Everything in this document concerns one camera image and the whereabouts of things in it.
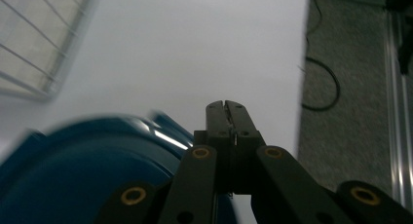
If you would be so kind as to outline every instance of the floor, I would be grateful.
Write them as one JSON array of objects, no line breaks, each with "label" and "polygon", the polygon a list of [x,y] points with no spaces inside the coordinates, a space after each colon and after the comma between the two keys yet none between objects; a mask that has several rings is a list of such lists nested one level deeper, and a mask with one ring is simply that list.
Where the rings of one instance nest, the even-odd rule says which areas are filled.
[{"label": "floor", "polygon": [[[322,186],[361,180],[392,194],[385,69],[385,14],[381,7],[346,0],[318,0],[319,28],[308,36],[307,55],[336,74],[341,97],[330,110],[303,110],[298,160]],[[311,3],[308,28],[318,24]],[[303,103],[322,106],[335,95],[331,77],[305,67]]]}]

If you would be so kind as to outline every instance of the black metal bracket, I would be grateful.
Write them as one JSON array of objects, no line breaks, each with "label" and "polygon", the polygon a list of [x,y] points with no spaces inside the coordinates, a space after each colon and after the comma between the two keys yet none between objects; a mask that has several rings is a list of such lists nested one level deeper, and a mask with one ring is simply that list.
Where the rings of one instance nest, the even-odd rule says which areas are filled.
[{"label": "black metal bracket", "polygon": [[413,223],[409,211],[369,184],[346,182],[336,193],[320,187],[286,150],[266,146],[237,102],[210,104],[194,145],[172,182],[127,184],[95,223],[215,223],[216,196],[225,193],[250,194],[260,224]]}]

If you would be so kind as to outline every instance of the white table surface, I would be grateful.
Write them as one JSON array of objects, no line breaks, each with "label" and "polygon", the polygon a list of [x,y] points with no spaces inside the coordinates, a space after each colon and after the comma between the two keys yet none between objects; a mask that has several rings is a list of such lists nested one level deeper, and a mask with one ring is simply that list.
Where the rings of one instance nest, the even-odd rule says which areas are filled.
[{"label": "white table surface", "polygon": [[[295,155],[306,15],[307,0],[98,0],[58,96],[0,96],[0,163],[27,129],[155,109],[204,130],[206,106],[225,99]],[[235,200],[240,223],[254,223],[249,197]]]}]

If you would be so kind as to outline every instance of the metal wire grid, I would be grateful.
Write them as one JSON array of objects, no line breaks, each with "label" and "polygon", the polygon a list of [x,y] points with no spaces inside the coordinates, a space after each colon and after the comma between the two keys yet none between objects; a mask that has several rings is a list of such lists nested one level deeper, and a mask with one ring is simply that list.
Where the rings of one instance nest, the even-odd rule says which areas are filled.
[{"label": "metal wire grid", "polygon": [[45,98],[90,0],[0,0],[0,93]]}]

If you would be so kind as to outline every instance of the blue object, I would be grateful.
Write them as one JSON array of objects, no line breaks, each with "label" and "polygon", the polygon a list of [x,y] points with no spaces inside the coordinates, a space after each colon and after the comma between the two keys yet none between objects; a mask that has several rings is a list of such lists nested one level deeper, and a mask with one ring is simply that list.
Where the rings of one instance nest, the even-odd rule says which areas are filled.
[{"label": "blue object", "polygon": [[161,185],[192,135],[166,115],[154,122],[117,116],[34,132],[0,167],[0,223],[93,223],[123,184]]}]

